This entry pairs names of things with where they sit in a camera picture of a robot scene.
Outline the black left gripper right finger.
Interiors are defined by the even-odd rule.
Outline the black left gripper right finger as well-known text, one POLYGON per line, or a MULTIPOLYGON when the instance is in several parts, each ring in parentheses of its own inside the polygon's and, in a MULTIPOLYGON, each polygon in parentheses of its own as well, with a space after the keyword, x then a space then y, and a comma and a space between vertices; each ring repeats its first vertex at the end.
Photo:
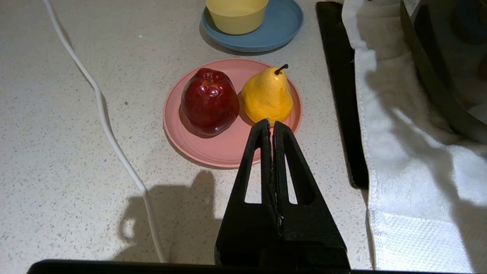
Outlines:
POLYGON ((292 130, 273 132, 280 239, 297 266, 348 269, 347 248, 292 130))

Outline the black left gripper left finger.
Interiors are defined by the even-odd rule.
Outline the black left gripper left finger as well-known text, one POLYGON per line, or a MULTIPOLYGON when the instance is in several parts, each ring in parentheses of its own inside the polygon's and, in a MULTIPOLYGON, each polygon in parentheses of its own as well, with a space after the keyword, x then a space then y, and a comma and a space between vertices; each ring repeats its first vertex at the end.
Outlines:
POLYGON ((251 128, 215 243, 215 264, 259 266, 262 252, 279 240, 270 123, 251 128), (260 149, 261 203, 245 201, 254 153, 260 149))

